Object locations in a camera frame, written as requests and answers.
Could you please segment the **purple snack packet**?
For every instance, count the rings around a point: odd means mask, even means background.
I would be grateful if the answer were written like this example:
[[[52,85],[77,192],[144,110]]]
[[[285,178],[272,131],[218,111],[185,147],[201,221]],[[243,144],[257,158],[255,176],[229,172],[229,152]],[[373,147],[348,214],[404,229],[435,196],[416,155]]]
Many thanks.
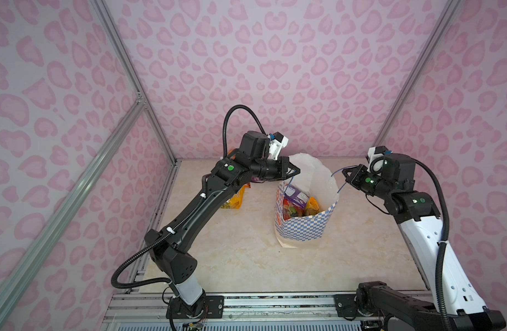
[[[299,190],[293,185],[288,185],[285,187],[283,193],[284,204],[299,208],[301,210],[304,210],[306,208],[307,202],[309,201],[309,196],[302,190]]]

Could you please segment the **white blue checkered paper bag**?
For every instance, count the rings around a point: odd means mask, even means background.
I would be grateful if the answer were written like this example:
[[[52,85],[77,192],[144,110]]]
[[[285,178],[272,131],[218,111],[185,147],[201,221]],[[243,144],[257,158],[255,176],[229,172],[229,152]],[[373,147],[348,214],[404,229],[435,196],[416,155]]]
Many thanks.
[[[283,248],[318,245],[339,200],[336,182],[347,167],[331,171],[309,154],[295,154],[290,162],[300,173],[278,184],[274,232]]]

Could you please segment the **red fruit candy bag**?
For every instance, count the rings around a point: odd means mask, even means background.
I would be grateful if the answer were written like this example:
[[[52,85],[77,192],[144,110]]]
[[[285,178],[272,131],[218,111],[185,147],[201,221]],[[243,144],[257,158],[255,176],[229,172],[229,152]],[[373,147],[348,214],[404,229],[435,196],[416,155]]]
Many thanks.
[[[306,203],[301,200],[293,200],[284,198],[282,203],[282,215],[286,221],[295,217],[303,217],[305,212]]]

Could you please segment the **yellow mango candy bag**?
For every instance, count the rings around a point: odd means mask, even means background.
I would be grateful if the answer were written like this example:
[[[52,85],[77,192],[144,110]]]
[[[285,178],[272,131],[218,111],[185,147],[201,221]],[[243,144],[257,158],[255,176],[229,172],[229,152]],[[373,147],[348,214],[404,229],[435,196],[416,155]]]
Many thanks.
[[[304,216],[314,216],[321,211],[320,206],[314,197],[310,197],[305,205]]]
[[[220,208],[237,210],[241,208],[245,190],[251,188],[251,184],[245,184],[237,193],[228,199]]]

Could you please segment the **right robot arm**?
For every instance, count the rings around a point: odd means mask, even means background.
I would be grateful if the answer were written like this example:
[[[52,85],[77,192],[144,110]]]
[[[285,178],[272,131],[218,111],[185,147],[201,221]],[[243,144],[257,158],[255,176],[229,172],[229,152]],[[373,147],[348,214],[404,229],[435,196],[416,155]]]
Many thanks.
[[[433,301],[393,290],[381,281],[361,283],[354,310],[362,316],[384,313],[413,330],[503,330],[503,314],[477,293],[449,243],[450,217],[442,186],[423,162],[384,146],[370,148],[368,163],[342,170],[345,181],[366,198],[384,203],[394,218]]]

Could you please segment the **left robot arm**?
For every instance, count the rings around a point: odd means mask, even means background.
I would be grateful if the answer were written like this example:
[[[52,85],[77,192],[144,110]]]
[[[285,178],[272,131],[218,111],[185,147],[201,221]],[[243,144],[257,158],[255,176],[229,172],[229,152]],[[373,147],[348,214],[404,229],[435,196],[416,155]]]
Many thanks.
[[[193,242],[218,209],[253,179],[282,181],[299,174],[299,168],[280,155],[287,144],[279,132],[245,133],[240,146],[203,176],[198,195],[185,209],[161,230],[146,234],[151,260],[167,275],[187,316],[199,317],[205,309],[205,291],[194,275],[198,262],[189,254]]]

